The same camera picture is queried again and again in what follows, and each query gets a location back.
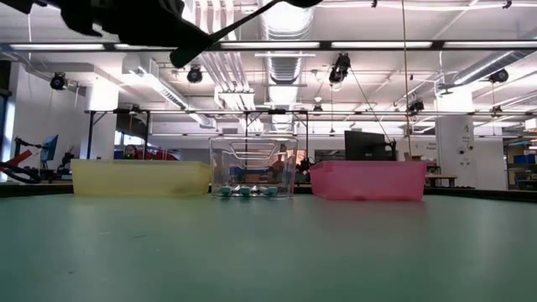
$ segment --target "wall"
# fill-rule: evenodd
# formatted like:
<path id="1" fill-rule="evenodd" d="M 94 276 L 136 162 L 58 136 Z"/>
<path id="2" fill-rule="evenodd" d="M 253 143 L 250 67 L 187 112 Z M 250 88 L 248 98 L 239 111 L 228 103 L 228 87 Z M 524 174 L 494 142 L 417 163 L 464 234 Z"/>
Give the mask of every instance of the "wall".
<path id="1" fill-rule="evenodd" d="M 502 139 L 476 139 L 477 188 L 506 190 L 507 167 L 503 160 Z"/>
<path id="2" fill-rule="evenodd" d="M 49 81 L 29 74 L 24 65 L 13 64 L 10 89 L 14 105 L 11 156 L 14 155 L 13 139 L 20 137 L 29 143 L 42 143 L 45 138 L 59 135 L 55 158 L 49 167 L 55 169 L 61 163 L 63 154 L 73 147 L 78 154 L 81 135 L 87 130 L 88 116 L 84 113 L 86 99 L 71 91 L 53 91 Z M 39 151 L 30 148 L 33 154 Z M 35 155 L 21 163 L 22 166 L 39 167 L 39 156 Z"/>
<path id="3" fill-rule="evenodd" d="M 435 138 L 411 138 L 412 154 L 424 155 L 425 159 L 436 159 L 435 144 Z M 398 141 L 397 146 L 399 160 L 404 160 L 404 152 L 409 152 L 407 139 Z M 506 190 L 502 139 L 476 138 L 473 151 L 477 166 L 476 187 L 480 190 Z"/>

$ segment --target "green table surface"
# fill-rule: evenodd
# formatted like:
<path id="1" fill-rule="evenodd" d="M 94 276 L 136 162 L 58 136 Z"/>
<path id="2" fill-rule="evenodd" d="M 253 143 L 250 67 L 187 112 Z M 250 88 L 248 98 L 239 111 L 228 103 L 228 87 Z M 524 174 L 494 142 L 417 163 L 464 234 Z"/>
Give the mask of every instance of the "green table surface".
<path id="1" fill-rule="evenodd" d="M 0 200 L 0 301 L 536 301 L 537 205 Z"/>

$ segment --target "plastic bin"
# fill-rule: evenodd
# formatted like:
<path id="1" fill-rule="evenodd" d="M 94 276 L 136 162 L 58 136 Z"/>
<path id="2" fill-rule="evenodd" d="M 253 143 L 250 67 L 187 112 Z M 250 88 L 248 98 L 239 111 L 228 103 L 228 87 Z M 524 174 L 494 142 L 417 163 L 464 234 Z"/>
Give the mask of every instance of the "plastic bin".
<path id="1" fill-rule="evenodd" d="M 314 195 L 327 200 L 421 200 L 427 164 L 326 161 L 310 168 Z"/>
<path id="2" fill-rule="evenodd" d="M 211 138 L 214 196 L 290 197 L 295 183 L 295 138 Z"/>
<path id="3" fill-rule="evenodd" d="M 514 155 L 514 164 L 535 164 L 535 154 L 528 155 Z"/>
<path id="4" fill-rule="evenodd" d="M 72 160 L 76 195 L 185 196 L 206 194 L 211 167 L 163 160 Z"/>

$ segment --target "blue container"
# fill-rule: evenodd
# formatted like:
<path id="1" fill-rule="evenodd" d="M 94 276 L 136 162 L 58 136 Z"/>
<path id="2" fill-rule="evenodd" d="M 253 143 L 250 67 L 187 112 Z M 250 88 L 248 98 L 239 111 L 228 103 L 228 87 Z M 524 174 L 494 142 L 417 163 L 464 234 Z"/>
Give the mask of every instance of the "blue container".
<path id="1" fill-rule="evenodd" d="M 514 155 L 514 164 L 535 164 L 535 154 L 529 155 Z"/>

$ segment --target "pillar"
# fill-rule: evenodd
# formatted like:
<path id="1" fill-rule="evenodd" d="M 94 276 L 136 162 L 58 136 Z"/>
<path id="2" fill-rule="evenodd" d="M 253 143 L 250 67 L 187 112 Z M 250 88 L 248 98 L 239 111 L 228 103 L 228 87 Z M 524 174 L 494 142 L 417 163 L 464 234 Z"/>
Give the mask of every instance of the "pillar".
<path id="1" fill-rule="evenodd" d="M 472 92 L 462 87 L 450 95 L 437 95 L 436 106 L 440 112 L 472 112 Z M 435 135 L 442 174 L 456 176 L 457 186 L 477 187 L 472 116 L 438 117 Z"/>
<path id="2" fill-rule="evenodd" d="M 97 75 L 93 85 L 87 87 L 86 99 L 87 110 L 114 110 L 117 108 L 119 99 L 119 86 Z M 97 157 L 101 159 L 113 159 L 117 117 L 111 113 L 108 113 L 102 118 L 101 115 L 101 113 L 95 115 L 95 121 L 99 118 L 100 120 L 93 126 L 91 159 L 96 159 Z M 86 159 L 89 127 L 88 123 L 86 125 L 87 131 L 82 137 L 81 159 Z"/>

